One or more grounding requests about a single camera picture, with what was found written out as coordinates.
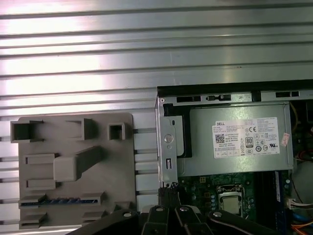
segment qr code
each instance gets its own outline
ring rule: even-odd
[[[215,135],[215,142],[216,143],[225,143],[225,135]]]

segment green circuit board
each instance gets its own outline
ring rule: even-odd
[[[179,178],[179,184],[187,192],[187,197],[192,206],[196,206],[202,213],[219,209],[218,186],[242,185],[243,196],[243,217],[251,221],[256,220],[256,208],[254,197],[253,173],[233,173],[222,175],[205,175]]]

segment power supply label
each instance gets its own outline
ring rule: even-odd
[[[214,158],[279,154],[277,118],[216,121]]]

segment cable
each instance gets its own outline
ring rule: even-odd
[[[295,155],[295,159],[297,159],[297,160],[299,160],[299,161],[301,161],[301,162],[308,162],[308,161],[306,161],[306,160],[304,160],[302,157],[303,157],[303,150],[302,151],[300,151],[300,152],[298,152],[296,155]]]
[[[303,232],[303,231],[300,231],[298,230],[297,228],[295,227],[291,227],[294,231],[296,231],[297,234],[301,234],[301,235],[307,235],[307,233]]]
[[[293,132],[295,132],[295,130],[298,127],[299,117],[298,117],[298,113],[297,113],[297,110],[295,109],[294,105],[291,102],[289,102],[289,105],[290,105],[291,109],[293,110],[294,117],[295,117],[295,124],[291,130],[291,132],[293,133]]]
[[[305,160],[302,160],[302,159],[299,159],[299,158],[294,158],[294,159],[296,159],[297,161],[301,161],[301,162],[303,162],[303,163],[308,162],[308,161],[305,161]]]
[[[298,154],[298,158],[299,159],[301,159],[301,160],[304,160],[304,161],[306,161],[306,162],[312,162],[312,158],[310,158],[310,160],[306,160],[306,159],[304,159],[303,158],[303,155],[304,154],[310,154],[310,153],[312,153],[313,152],[313,149],[308,149],[308,150],[303,150],[303,151],[301,151],[299,154]]]
[[[308,223],[310,221],[309,218],[299,215],[295,212],[292,213],[292,216],[293,216],[293,219],[296,221],[305,222],[305,223]]]
[[[299,199],[299,201],[303,204],[303,201],[302,201],[302,199],[300,198],[300,195],[299,195],[299,193],[298,193],[298,191],[297,191],[297,189],[296,189],[296,187],[295,187],[295,185],[294,185],[294,181],[293,181],[293,179],[292,179],[292,173],[290,174],[290,181],[292,182],[292,186],[293,186],[293,189],[294,189],[294,191],[295,191],[295,193],[297,194],[297,197],[298,197],[298,199]]]
[[[299,206],[294,206],[293,205],[293,207],[294,208],[297,208],[297,209],[302,209],[302,210],[313,210],[313,207],[311,206],[311,207],[299,207]]]
[[[295,201],[291,201],[291,204],[292,204],[292,205],[295,205],[295,206],[300,206],[300,207],[313,206],[312,203],[310,203],[310,204],[304,204],[304,203],[297,203],[297,202],[295,202]]]
[[[301,229],[301,228],[304,228],[304,227],[309,226],[311,224],[313,224],[313,221],[306,223],[306,224],[292,224],[292,226]]]

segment corrugated metal surface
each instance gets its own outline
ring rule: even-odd
[[[141,208],[157,202],[156,86],[313,74],[313,0],[1,0],[0,14],[0,231],[19,220],[9,121],[131,112]]]

